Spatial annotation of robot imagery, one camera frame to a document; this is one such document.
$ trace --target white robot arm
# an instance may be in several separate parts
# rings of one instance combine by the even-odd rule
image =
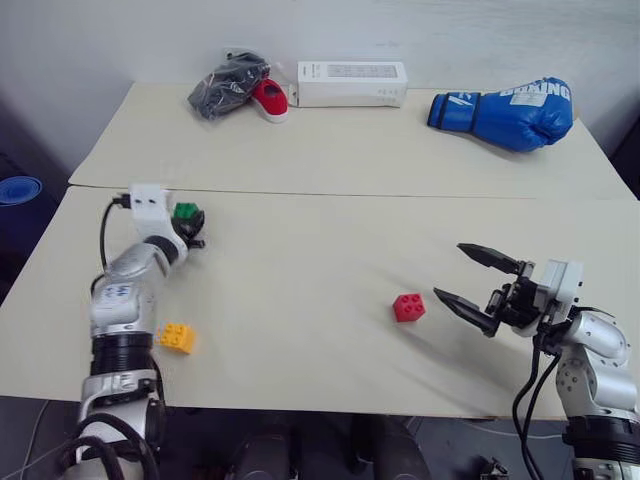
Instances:
[[[169,213],[169,192],[134,185],[117,202],[131,208],[141,242],[106,266],[91,301],[93,361],[82,386],[79,424],[60,458],[64,479],[154,479],[164,430],[162,378],[152,356],[156,299],[183,263],[204,213]]]
[[[458,247],[487,267],[517,276],[491,295],[485,312],[477,305],[443,290],[436,295],[454,313],[495,335],[500,323],[523,337],[533,336],[532,376],[516,397],[513,420],[522,441],[522,454],[531,478],[542,474],[526,446],[526,435],[536,386],[524,427],[519,423],[519,401],[537,377],[541,352],[555,357],[548,372],[558,365],[556,387],[569,426],[563,436],[575,452],[574,477],[580,480],[640,479],[640,419],[636,411],[637,388],[629,372],[631,345],[605,312],[578,307],[582,265],[550,260],[540,283],[530,280],[534,264],[517,261],[491,248],[473,244]]]

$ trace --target red sneaker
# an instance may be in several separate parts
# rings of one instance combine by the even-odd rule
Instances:
[[[289,105],[287,96],[280,85],[267,78],[253,91],[253,103],[262,116],[272,123],[282,123],[287,119]]]

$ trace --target yellow lego block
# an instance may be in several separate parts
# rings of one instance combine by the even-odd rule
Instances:
[[[167,323],[164,330],[158,330],[157,343],[184,353],[191,353],[196,334],[191,327],[181,323]]]

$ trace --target wire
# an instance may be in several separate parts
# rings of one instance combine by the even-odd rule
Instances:
[[[129,425],[119,417],[108,413],[94,413],[93,415],[85,418],[78,425],[76,425],[72,436],[80,437],[80,435],[82,435],[82,432],[85,428],[87,428],[88,425],[96,422],[109,425],[129,441],[129,443],[136,450],[138,457],[140,458],[144,480],[158,480],[160,478],[160,474],[158,473],[158,465],[156,464],[156,460],[153,457],[151,448],[149,448],[146,440],[142,438],[142,436],[140,436],[140,434],[131,425]]]
[[[49,455],[51,455],[52,453],[57,452],[58,450],[60,450],[62,447],[66,446],[65,443],[63,443],[62,445],[58,445],[57,447],[52,448],[51,450],[49,450],[46,453],[43,453],[42,455],[40,455],[38,458],[36,458],[33,462],[31,462],[28,465],[25,465],[22,468],[19,468],[18,470],[16,470],[15,472],[11,472],[8,475],[5,475],[4,477],[0,478],[0,480],[9,480],[11,477],[24,472],[25,470],[29,470],[31,467],[33,467],[36,463],[40,463],[42,460],[44,460],[45,458],[47,458]]]
[[[160,367],[155,360],[155,358],[151,357],[151,363],[153,364],[153,369],[156,371],[156,385],[158,389],[158,397],[164,403],[164,384],[162,383],[162,373],[160,372]]]
[[[511,406],[511,417],[513,418],[513,425],[516,428],[516,432],[518,432],[518,436],[520,437],[520,442],[522,443],[524,440],[522,427],[520,426],[520,421],[518,420],[518,407],[520,406],[520,402],[524,398],[524,396],[531,390],[531,387],[536,383],[536,379],[538,378],[538,369],[540,362],[540,347],[538,345],[537,337],[534,337],[533,340],[533,354],[531,355],[531,373],[529,375],[529,379],[527,383],[524,384],[522,389],[516,395],[516,398],[513,399],[513,405]],[[529,451],[529,448],[526,447],[523,449],[522,459],[524,460],[525,467],[527,467],[527,471],[529,472],[529,476],[536,480],[540,469],[536,464],[536,461],[533,459],[533,455]]]
[[[51,403],[51,400],[45,400],[40,408],[40,412],[36,417],[36,421],[33,424],[33,430],[31,431],[31,438],[29,439],[29,446],[27,447],[27,453],[24,456],[24,462],[22,463],[22,471],[20,472],[20,480],[24,478],[24,472],[26,470],[27,465],[29,464],[29,460],[31,460],[31,453],[33,452],[33,446],[36,443],[36,436],[38,435],[38,427],[40,427],[40,422],[44,416],[44,412]]]
[[[462,419],[460,419],[460,422],[464,423],[467,427],[475,428],[476,430],[480,430],[481,432],[492,433],[494,435],[500,435],[502,437],[520,438],[520,435],[518,435],[515,432],[500,432],[498,430],[491,430],[490,428],[484,428],[484,427],[481,427],[480,425],[476,425],[475,423],[468,422],[468,421],[462,420]],[[562,438],[562,435],[561,434],[557,434],[557,435],[529,435],[528,438],[529,438],[529,440],[551,440],[551,439],[554,439],[554,438]]]
[[[116,204],[116,200],[112,199],[107,208],[104,210],[102,214],[102,221],[100,222],[100,261],[102,262],[102,269],[107,268],[107,256],[104,252],[104,232],[107,228],[107,219],[109,218],[109,212]]]
[[[524,426],[522,427],[523,438],[521,442],[521,450],[522,450],[523,456],[529,451],[527,448],[527,435],[529,434],[529,425],[531,424],[531,417],[533,416],[533,410],[536,407],[536,401],[538,400],[538,395],[542,390],[542,386],[544,385],[544,382],[547,380],[549,375],[551,375],[551,372],[553,371],[553,369],[556,368],[556,366],[558,365],[558,362],[560,362],[560,355],[556,355],[553,361],[542,373],[542,375],[540,376],[540,380],[538,380],[538,383],[536,384],[536,388],[534,388],[533,393],[531,394],[531,400],[529,401],[529,408],[527,408],[527,415],[524,419]],[[537,472],[537,473],[540,480],[544,480],[540,472]]]
[[[96,436],[75,438],[64,443],[64,451],[58,459],[58,468],[64,472],[75,464],[75,452],[80,447],[90,447],[98,455],[109,480],[125,480],[118,455],[111,444]]]
[[[413,433],[414,437],[418,435],[418,432],[422,428],[422,422],[424,422],[424,417],[420,417],[420,423],[418,423],[418,427],[416,428],[416,431]]]
[[[93,292],[96,289],[96,285],[103,278],[104,278],[104,273],[101,273],[100,275],[98,275],[96,278],[93,279],[93,282],[91,282],[91,287],[89,288],[89,291],[91,292],[91,296],[93,296]]]

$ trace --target blue boxing glove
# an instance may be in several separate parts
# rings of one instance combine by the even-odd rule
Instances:
[[[502,92],[436,95],[427,124],[476,137],[517,152],[552,145],[573,125],[571,91],[558,78],[543,78]]]

